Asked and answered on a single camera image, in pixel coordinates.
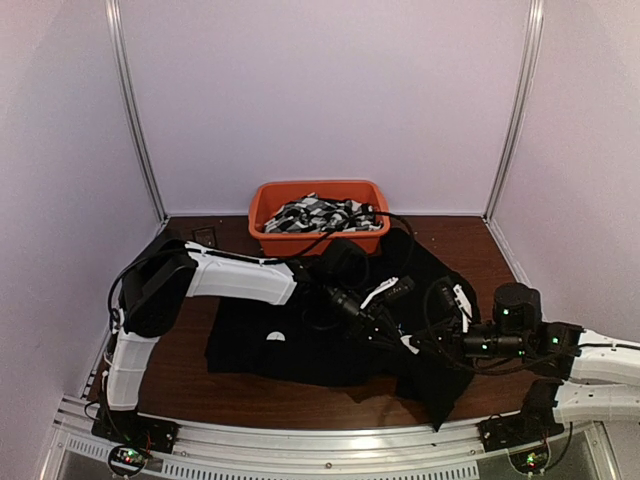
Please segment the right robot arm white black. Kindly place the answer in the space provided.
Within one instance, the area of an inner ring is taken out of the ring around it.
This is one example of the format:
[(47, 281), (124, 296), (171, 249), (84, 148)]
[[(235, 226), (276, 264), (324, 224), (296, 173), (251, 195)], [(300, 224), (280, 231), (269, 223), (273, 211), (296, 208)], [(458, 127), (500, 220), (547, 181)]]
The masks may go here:
[(543, 320), (539, 291), (522, 283), (495, 290), (488, 323), (473, 318), (460, 285), (435, 282), (423, 297), (422, 312), (433, 303), (444, 316), (427, 319), (424, 330), (411, 336), (415, 351), (478, 376), (537, 375), (513, 419), (519, 440), (533, 441), (555, 425), (638, 419), (638, 343)]

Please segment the round picture brooch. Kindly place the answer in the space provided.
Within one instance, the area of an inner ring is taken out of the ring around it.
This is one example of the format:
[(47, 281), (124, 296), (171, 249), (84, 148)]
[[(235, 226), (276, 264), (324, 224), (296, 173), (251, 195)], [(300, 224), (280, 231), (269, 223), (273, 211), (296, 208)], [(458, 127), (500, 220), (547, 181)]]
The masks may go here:
[(282, 332), (279, 331), (273, 331), (271, 333), (269, 333), (266, 337), (267, 341), (280, 341), (280, 342), (285, 342), (286, 341), (286, 337)]

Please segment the black t-shirt blue logo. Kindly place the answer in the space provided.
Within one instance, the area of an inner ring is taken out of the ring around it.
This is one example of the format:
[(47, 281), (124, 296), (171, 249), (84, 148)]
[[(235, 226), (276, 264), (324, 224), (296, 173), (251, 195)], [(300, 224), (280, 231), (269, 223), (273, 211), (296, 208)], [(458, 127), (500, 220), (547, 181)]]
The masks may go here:
[[(381, 252), (370, 259), (364, 292), (397, 273), (410, 276), (414, 290), (390, 305), (403, 336), (425, 328), (423, 297), (433, 282), (448, 277), (459, 283), (480, 313), (477, 294), (469, 281), (449, 268), (405, 231), (393, 228), (380, 242)], [(405, 345), (380, 350), (345, 336), (328, 296), (309, 289), (284, 306), (224, 298), (220, 301), (205, 349), (211, 373), (242, 373), (323, 387), (353, 387), (378, 375), (396, 377), (395, 394), (425, 407), (434, 427), (453, 411), (473, 378), (448, 367), (438, 355), (414, 355)], [(267, 341), (273, 331), (285, 342)]]

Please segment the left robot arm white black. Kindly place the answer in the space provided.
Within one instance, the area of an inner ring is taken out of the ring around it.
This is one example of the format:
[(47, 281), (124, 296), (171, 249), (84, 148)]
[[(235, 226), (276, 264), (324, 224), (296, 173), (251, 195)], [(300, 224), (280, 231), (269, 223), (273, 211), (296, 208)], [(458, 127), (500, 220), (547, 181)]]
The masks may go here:
[(144, 433), (136, 415), (139, 391), (159, 339), (175, 325), (191, 297), (223, 297), (284, 306), (304, 290), (328, 295), (358, 327), (377, 325), (386, 304), (413, 290), (408, 277), (392, 276), (365, 297), (339, 284), (320, 264), (299, 255), (259, 258), (157, 237), (113, 281), (107, 295), (111, 344), (101, 385), (106, 429), (123, 444)]

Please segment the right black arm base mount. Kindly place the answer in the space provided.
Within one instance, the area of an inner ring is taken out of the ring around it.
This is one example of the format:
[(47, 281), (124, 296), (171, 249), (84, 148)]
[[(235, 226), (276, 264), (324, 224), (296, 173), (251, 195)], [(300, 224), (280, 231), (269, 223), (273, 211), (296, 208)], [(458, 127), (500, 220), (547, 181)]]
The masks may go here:
[(479, 422), (477, 427), (486, 452), (543, 442), (565, 430), (562, 424), (554, 421), (553, 416), (523, 412), (492, 415)]

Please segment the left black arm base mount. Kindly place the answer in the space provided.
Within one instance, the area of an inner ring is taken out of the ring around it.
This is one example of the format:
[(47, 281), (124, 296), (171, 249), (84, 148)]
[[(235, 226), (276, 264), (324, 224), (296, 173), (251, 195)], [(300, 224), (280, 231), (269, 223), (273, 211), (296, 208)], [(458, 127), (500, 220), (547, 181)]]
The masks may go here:
[(91, 434), (118, 444), (152, 452), (173, 452), (179, 426), (169, 420), (140, 415), (137, 411), (112, 411), (100, 408)]

